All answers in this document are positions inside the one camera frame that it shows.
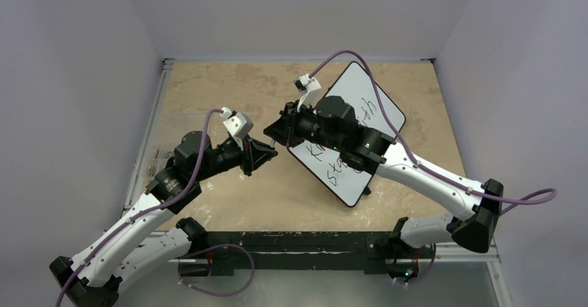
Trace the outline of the white whiteboard black frame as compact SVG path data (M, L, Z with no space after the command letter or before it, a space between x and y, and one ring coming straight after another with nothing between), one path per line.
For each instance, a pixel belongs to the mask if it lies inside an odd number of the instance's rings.
M323 96L340 96L354 108L356 120L361 125L390 136L395 133L387 120L397 130L406 122L405 114L384 90L381 87L376 91L373 89L369 75L357 62L349 63ZM358 203L372 179L369 173L349 168L339 159L338 152L308 141L289 148L288 152L348 207Z

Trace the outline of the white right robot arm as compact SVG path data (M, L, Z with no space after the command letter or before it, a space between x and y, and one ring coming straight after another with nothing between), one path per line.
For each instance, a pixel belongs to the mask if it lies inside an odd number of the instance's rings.
M308 141L335 150L348 167L399 182L446 209L437 216L399 219L389 238L394 254L449 241L488 252L501 214L502 183L470 180L420 157L412 162L390 135L361 125L340 96L322 98L316 108L288 102L263 133L288 148Z

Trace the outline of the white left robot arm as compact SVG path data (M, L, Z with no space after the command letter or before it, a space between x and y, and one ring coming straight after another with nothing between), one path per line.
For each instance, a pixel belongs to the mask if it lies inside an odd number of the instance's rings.
M153 243L145 239L201 194L201 181L236 167L251 175L276 156L273 144L248 135L212 147L205 132L185 134L164 169L118 222L75 256L59 256L50 264L61 287L55 304L68 297L75 306L113 306L139 277L167 261L203 256L211 263L217 249L233 245L211 245L208 232L193 218L179 220Z

